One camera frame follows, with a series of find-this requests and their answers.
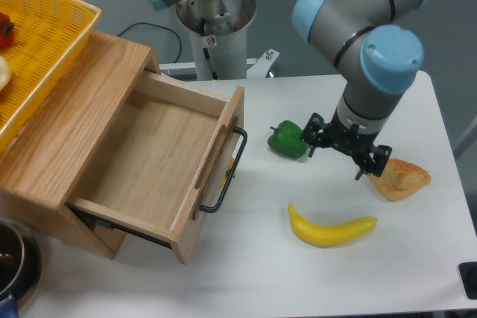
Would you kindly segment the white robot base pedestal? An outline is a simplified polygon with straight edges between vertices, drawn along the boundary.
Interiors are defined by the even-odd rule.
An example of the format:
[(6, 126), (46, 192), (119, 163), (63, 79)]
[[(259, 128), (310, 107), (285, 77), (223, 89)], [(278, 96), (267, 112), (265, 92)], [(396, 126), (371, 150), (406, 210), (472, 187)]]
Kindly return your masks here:
[(256, 0), (182, 0), (176, 14), (189, 32), (199, 81), (246, 77), (247, 28)]

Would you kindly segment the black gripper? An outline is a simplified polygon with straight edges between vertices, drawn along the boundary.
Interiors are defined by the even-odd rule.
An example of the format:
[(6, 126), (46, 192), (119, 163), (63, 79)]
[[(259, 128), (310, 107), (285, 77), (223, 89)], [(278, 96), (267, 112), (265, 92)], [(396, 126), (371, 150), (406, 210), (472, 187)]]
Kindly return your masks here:
[(355, 180), (360, 180), (363, 175), (380, 177), (390, 159), (392, 147), (374, 144), (381, 129), (381, 120), (362, 118), (353, 112), (335, 111), (329, 124), (313, 112), (300, 140), (309, 148), (308, 157), (313, 157), (317, 148), (329, 147), (348, 156), (354, 155), (358, 165)]

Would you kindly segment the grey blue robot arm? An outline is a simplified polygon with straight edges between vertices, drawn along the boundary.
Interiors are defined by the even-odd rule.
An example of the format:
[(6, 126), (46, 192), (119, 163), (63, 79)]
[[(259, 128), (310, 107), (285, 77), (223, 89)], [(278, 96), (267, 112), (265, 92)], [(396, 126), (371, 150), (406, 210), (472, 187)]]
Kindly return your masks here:
[[(199, 80), (242, 79), (247, 72), (246, 29), (256, 0), (148, 0), (174, 7), (188, 29)], [(374, 140), (412, 85), (423, 63), (423, 46), (396, 19), (430, 0), (297, 0), (291, 20), (346, 80), (330, 121), (313, 115), (301, 139), (310, 149), (330, 147), (380, 176), (391, 149)]]

